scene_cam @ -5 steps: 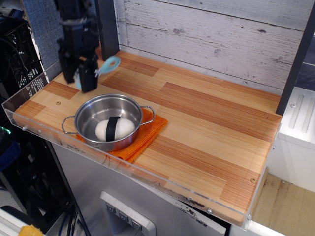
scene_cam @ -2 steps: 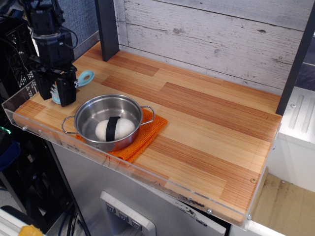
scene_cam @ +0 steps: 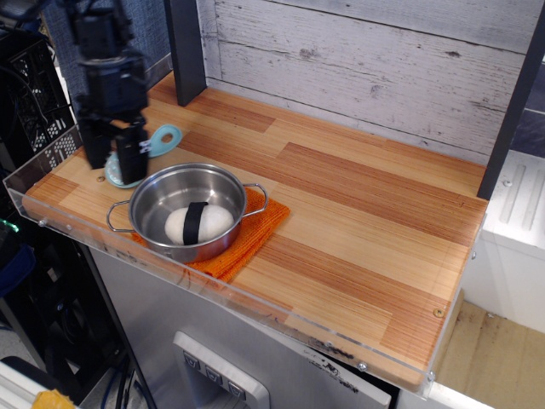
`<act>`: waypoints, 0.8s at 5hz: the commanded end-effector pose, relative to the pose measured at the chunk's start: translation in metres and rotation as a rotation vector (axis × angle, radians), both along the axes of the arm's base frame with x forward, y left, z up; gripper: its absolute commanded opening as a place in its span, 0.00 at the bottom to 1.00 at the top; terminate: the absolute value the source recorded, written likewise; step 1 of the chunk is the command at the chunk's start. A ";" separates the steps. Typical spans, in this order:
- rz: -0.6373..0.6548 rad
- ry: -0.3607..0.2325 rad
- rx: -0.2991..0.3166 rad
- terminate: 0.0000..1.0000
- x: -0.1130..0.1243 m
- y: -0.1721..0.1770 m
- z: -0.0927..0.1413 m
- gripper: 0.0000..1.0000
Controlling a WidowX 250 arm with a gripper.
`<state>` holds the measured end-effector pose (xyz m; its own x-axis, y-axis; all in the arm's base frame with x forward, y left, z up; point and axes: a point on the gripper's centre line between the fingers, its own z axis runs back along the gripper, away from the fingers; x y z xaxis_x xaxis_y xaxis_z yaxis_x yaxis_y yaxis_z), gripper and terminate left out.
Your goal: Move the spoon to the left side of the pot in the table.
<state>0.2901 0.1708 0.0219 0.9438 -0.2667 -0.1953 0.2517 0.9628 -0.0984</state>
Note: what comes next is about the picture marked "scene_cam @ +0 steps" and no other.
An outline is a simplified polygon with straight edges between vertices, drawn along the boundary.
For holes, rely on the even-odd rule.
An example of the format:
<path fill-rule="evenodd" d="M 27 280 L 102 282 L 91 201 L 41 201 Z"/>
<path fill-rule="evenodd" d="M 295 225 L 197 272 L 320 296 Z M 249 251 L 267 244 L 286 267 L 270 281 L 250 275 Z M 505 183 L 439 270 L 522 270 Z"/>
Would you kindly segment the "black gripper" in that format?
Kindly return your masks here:
<path fill-rule="evenodd" d="M 91 168 L 105 167 L 112 150 L 112 122 L 118 121 L 126 127 L 115 136 L 123 184 L 144 179 L 150 142 L 141 113 L 148 106 L 143 56 L 81 59 L 78 63 L 85 74 L 87 92 L 77 97 L 77 120 Z"/>

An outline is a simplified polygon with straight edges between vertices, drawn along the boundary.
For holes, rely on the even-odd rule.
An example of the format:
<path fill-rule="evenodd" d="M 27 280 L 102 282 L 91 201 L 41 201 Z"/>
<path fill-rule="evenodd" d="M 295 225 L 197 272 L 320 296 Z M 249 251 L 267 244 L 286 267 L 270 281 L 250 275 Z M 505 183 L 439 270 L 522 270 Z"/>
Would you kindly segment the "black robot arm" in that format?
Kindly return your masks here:
<path fill-rule="evenodd" d="M 63 1 L 78 64 L 87 92 L 77 97 L 77 121 L 89 164 L 106 166 L 118 157 L 118 177 L 125 185 L 146 177 L 150 142 L 142 110 L 147 107 L 147 79 L 143 54 L 129 45 L 133 38 L 123 5 L 82 9 Z"/>

